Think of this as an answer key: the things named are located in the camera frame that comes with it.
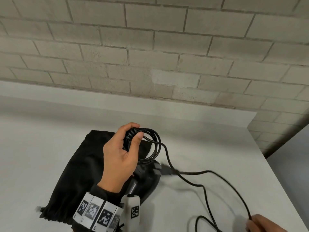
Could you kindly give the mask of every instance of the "black cable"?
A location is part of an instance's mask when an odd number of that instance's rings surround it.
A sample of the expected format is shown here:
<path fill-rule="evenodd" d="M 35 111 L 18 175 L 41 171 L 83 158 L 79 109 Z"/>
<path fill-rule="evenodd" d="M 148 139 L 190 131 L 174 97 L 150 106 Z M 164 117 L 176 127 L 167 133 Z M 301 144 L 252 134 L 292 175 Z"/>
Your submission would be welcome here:
<path fill-rule="evenodd" d="M 204 196 L 205 196 L 205 201 L 206 201 L 206 206 L 207 206 L 207 209 L 209 211 L 209 215 L 211 217 L 211 220 L 209 220 L 208 218 L 204 217 L 204 216 L 198 216 L 197 219 L 195 220 L 195 232 L 197 232 L 197 224 L 198 224 L 198 221 L 200 219 L 204 219 L 206 220 L 211 226 L 213 226 L 215 228 L 215 230 L 217 232 L 222 232 L 218 226 L 217 226 L 217 223 L 214 219 L 214 216 L 212 215 L 212 212 L 211 212 L 211 209 L 209 207 L 209 203 L 208 203 L 208 199 L 207 199 L 207 193 L 206 193 L 206 188 L 204 185 L 202 184 L 194 184 L 192 182 L 190 182 L 189 180 L 187 180 L 186 178 L 184 178 L 181 174 L 183 175 L 201 175 L 201 174 L 205 174 L 205 173 L 212 173 L 216 176 L 218 176 L 219 178 L 221 178 L 222 180 L 224 180 L 235 192 L 236 194 L 239 196 L 239 198 L 241 199 L 241 201 L 243 202 L 243 204 L 245 205 L 245 208 L 247 210 L 247 213 L 248 213 L 248 217 L 250 220 L 252 220 L 252 217 L 251 217 L 251 214 L 250 214 L 250 211 L 249 211 L 249 208 L 247 206 L 247 204 L 245 203 L 244 199 L 242 198 L 242 196 L 238 193 L 238 191 L 235 189 L 235 187 L 232 186 L 231 183 L 229 183 L 228 180 L 226 180 L 224 177 L 222 177 L 221 175 L 219 175 L 218 173 L 214 172 L 214 171 L 211 171 L 211 170 L 205 170 L 205 171 L 201 171 L 201 172 L 180 172 L 178 170 L 176 170 L 172 163 L 171 163 L 171 160 L 169 158 L 169 155 L 168 155 L 168 149 L 166 147 L 165 144 L 161 143 L 161 139 L 160 139 L 160 136 L 159 134 L 154 131 L 153 129 L 147 129 L 147 128 L 132 128 L 130 129 L 129 131 L 126 132 L 126 136 L 125 136 L 125 139 L 124 139 L 124 144 L 123 144 L 123 148 L 126 150 L 126 151 L 129 151 L 129 147 L 130 147 L 130 144 L 131 144 L 131 141 L 132 141 L 132 138 L 138 133 L 138 132 L 144 132 L 146 134 L 148 134 L 152 140 L 146 136 L 144 136 L 144 139 L 146 139 L 147 141 L 151 142 L 154 144 L 154 152 L 151 154 L 151 156 L 149 156 L 148 158 L 145 158 L 145 159 L 138 159 L 138 163 L 139 164 L 149 164 L 151 163 L 160 153 L 160 150 L 161 150 L 161 146 L 164 147 L 165 149 L 165 153 L 166 153 L 166 158 L 168 160 L 168 164 L 170 165 L 170 167 L 172 168 L 172 170 L 176 173 L 176 175 L 178 175 L 182 180 L 184 180 L 186 183 L 190 184 L 191 186 L 194 186 L 194 187 L 202 187 L 203 188 L 203 191 L 204 191 Z"/>

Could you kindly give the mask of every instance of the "cinder block wall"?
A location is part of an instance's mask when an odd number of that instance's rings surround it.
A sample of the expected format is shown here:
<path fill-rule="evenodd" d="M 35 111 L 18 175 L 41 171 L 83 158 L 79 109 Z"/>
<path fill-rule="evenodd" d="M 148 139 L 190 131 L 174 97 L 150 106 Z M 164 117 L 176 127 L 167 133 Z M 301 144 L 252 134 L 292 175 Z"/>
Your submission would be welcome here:
<path fill-rule="evenodd" d="M 309 109 L 309 0 L 0 0 L 0 77 L 257 111 L 263 153 Z"/>

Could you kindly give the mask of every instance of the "black drawstring bag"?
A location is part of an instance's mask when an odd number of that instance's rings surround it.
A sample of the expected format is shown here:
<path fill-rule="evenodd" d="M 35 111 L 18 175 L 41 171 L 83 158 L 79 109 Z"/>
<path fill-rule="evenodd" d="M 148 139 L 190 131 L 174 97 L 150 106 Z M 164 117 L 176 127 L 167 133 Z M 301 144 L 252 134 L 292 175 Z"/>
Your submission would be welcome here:
<path fill-rule="evenodd" d="M 48 205 L 41 208 L 40 218 L 72 224 L 72 216 L 86 192 L 97 184 L 103 174 L 103 146 L 115 133 L 92 130 L 74 153 L 58 180 Z M 151 143 L 142 140 L 139 157 L 146 158 Z M 120 192 L 125 194 L 129 181 Z"/>

